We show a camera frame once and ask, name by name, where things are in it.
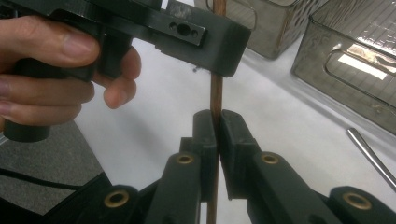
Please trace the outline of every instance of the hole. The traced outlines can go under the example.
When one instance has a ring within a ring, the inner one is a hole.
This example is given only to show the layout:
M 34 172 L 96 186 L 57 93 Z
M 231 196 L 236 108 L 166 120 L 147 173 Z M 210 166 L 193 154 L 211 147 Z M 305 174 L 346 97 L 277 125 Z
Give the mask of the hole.
M 369 210 L 372 208 L 372 204 L 369 200 L 354 192 L 345 193 L 343 199 L 349 203 L 349 205 L 360 210 Z
M 321 218 L 317 215 L 309 216 L 308 222 L 312 223 L 312 224 L 326 224 L 327 223 L 323 218 Z
M 194 157 L 188 155 L 181 155 L 177 157 L 177 162 L 181 164 L 189 164 L 194 161 Z
M 262 161 L 268 164 L 277 164 L 279 162 L 279 159 L 275 156 L 264 154 L 262 155 Z
M 105 197 L 105 206 L 116 208 L 125 205 L 129 200 L 129 194 L 125 189 L 115 190 Z
M 170 29 L 170 30 L 176 30 L 176 28 L 177 28 L 177 25 L 176 25 L 174 22 L 171 22 L 171 23 L 169 24 L 169 29 Z
M 189 34 L 190 34 L 191 29 L 190 29 L 190 26 L 188 26 L 188 25 L 186 25 L 186 24 L 179 24 L 179 25 L 177 26 L 177 32 L 178 32 L 180 35 L 186 36 L 186 35 L 189 35 Z

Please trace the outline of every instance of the metal pin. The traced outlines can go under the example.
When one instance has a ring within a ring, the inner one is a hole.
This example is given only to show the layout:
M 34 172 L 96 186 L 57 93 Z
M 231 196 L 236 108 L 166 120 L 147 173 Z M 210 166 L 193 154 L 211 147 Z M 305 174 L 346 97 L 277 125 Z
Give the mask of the metal pin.
M 359 132 L 350 128 L 347 130 L 347 134 L 350 139 L 355 143 L 358 149 L 363 153 L 363 155 L 369 160 L 369 162 L 374 166 L 374 168 L 384 177 L 387 183 L 396 191 L 396 179 L 393 174 L 388 170 L 388 168 L 382 163 L 382 161 L 375 155 L 373 150 L 364 141 L 363 137 Z

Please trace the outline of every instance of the metal rod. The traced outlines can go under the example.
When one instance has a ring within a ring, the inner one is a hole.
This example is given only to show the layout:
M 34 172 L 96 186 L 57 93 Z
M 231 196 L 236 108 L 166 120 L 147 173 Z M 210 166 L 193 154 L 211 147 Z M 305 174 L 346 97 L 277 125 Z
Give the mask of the metal rod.
M 226 0 L 214 0 L 213 12 L 220 16 L 226 15 Z M 218 189 L 219 189 L 219 126 L 222 107 L 222 76 L 212 73 L 210 80 L 210 111 L 212 112 L 213 125 L 215 128 L 216 139 L 218 143 L 215 183 L 213 186 L 213 199 L 207 203 L 206 224 L 216 224 L 217 207 L 218 207 Z
M 382 163 L 382 161 L 375 155 L 373 150 L 369 147 L 366 141 L 364 141 L 363 137 L 359 134 L 359 132 L 354 128 L 350 128 L 347 130 L 347 134 L 358 147 L 358 149 L 367 158 L 367 160 L 369 160 L 374 168 L 384 177 L 384 179 L 393 188 L 393 190 L 396 191 L 396 178 L 388 170 L 384 163 Z

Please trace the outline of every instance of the brass insert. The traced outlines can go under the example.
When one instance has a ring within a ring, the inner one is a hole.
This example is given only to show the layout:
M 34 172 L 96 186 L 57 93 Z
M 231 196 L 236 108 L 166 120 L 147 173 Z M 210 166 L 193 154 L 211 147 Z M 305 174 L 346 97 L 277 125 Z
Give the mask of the brass insert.
M 354 192 L 345 193 L 343 199 L 351 206 L 360 210 L 370 210 L 372 208 L 372 204 L 368 199 Z
M 125 189 L 115 190 L 105 197 L 105 206 L 116 208 L 125 205 L 129 200 L 129 193 Z
M 279 158 L 269 154 L 262 154 L 262 161 L 268 164 L 277 164 L 279 162 Z
M 194 161 L 194 157 L 190 155 L 180 155 L 177 157 L 177 162 L 180 164 L 189 164 Z

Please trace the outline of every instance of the fingernail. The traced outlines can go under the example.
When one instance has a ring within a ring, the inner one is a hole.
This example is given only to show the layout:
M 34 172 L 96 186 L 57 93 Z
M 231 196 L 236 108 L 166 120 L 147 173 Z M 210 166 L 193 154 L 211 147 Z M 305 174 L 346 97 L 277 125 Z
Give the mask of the fingernail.
M 7 116 L 11 113 L 11 104 L 0 102 L 0 115 Z
M 9 84 L 7 81 L 0 79 L 0 97 L 9 95 Z
M 89 35 L 71 32 L 64 40 L 64 54 L 69 57 L 86 56 L 96 48 L 96 41 Z

